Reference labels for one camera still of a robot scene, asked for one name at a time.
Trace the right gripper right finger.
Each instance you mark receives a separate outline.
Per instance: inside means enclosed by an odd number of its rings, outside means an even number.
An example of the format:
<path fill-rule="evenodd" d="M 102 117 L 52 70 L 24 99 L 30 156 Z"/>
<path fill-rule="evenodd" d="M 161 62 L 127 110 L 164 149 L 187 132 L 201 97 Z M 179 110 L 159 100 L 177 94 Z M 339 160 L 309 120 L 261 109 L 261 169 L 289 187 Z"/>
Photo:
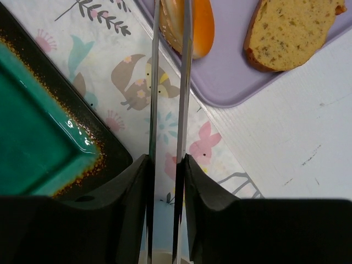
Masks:
<path fill-rule="evenodd" d="M 185 205 L 194 263 L 351 263 L 351 202 L 240 199 L 186 155 Z"/>

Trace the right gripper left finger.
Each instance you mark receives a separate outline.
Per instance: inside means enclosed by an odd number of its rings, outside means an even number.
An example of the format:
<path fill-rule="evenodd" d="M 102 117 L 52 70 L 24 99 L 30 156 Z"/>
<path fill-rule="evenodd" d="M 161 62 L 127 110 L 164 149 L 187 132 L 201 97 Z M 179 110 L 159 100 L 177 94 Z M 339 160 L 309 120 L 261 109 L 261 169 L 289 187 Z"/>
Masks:
<path fill-rule="evenodd" d="M 71 201 L 1 197 L 1 263 L 137 263 L 150 160 Z"/>

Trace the silver metal tongs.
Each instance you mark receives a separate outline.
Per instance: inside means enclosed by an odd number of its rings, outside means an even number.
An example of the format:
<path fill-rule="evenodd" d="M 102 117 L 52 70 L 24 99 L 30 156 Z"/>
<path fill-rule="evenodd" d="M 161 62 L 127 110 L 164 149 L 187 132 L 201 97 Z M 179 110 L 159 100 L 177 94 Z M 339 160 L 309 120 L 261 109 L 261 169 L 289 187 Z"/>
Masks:
<path fill-rule="evenodd" d="M 169 220 L 163 223 L 161 220 L 155 222 L 154 216 L 161 216 L 159 211 L 154 212 L 154 203 L 147 205 L 147 263 L 153 263 L 152 256 L 157 257 L 157 263 L 183 263 L 182 260 L 182 211 L 184 200 L 184 173 L 186 155 L 186 135 L 188 126 L 188 108 L 190 96 L 190 72 L 193 56 L 193 2 L 184 1 L 181 8 L 183 18 L 183 29 L 181 31 L 181 71 L 180 71 L 180 91 L 179 91 L 179 111 L 178 114 L 168 113 L 164 117 L 159 114 L 157 109 L 158 96 L 160 95 L 160 80 L 163 71 L 159 66 L 159 37 L 166 29 L 161 27 L 161 1 L 155 1 L 155 11 L 153 17 L 153 37 L 152 37 L 152 56 L 151 56 L 151 116 L 150 116 L 150 138 L 149 156 L 152 168 L 156 168 L 157 151 L 160 147 L 175 147 L 173 155 L 176 163 L 173 165 L 175 177 L 175 187 L 173 193 L 169 193 L 162 200 L 162 203 L 169 206 Z M 173 143 L 169 143 L 169 138 L 173 138 Z M 172 248 L 167 251 L 152 252 L 152 227 L 157 227 L 157 239 L 160 241 L 161 233 L 166 231 L 166 227 L 173 229 L 167 234 L 170 236 Z"/>

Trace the glossy orange bread bun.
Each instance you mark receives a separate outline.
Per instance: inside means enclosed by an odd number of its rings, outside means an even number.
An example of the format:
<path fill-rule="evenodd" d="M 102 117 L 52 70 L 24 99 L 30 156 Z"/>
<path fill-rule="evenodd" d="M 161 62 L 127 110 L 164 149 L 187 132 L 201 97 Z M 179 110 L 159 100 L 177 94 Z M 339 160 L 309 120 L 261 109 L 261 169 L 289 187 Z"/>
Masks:
<path fill-rule="evenodd" d="M 209 0 L 193 1 L 192 17 L 193 59 L 200 59 L 210 52 L 215 37 L 215 21 L 211 2 Z"/>

